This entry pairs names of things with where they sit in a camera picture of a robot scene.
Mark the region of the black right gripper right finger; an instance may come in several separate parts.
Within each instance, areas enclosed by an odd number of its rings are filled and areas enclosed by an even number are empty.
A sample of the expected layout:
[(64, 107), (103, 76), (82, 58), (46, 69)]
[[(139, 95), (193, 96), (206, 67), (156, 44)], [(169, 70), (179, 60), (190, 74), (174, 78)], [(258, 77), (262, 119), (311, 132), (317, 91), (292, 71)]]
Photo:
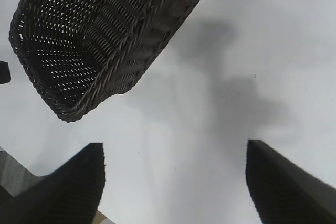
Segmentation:
[(245, 177), (262, 223), (335, 223), (335, 188), (261, 140), (247, 143)]

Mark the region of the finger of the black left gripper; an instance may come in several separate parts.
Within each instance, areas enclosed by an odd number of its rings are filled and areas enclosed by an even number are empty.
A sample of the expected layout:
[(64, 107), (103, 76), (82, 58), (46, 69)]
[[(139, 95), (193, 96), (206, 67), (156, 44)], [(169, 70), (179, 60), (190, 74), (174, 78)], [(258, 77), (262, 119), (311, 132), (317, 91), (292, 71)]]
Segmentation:
[(5, 61), (0, 61), (0, 84), (6, 84), (11, 81), (9, 64)]

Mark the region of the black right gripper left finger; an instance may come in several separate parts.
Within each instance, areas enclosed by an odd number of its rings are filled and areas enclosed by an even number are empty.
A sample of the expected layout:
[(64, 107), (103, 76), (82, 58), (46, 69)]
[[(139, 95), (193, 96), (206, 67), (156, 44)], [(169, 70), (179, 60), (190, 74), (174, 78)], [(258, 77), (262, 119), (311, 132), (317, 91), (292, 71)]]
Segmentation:
[(102, 143), (90, 143), (54, 172), (36, 176), (1, 149), (1, 223), (105, 223)]

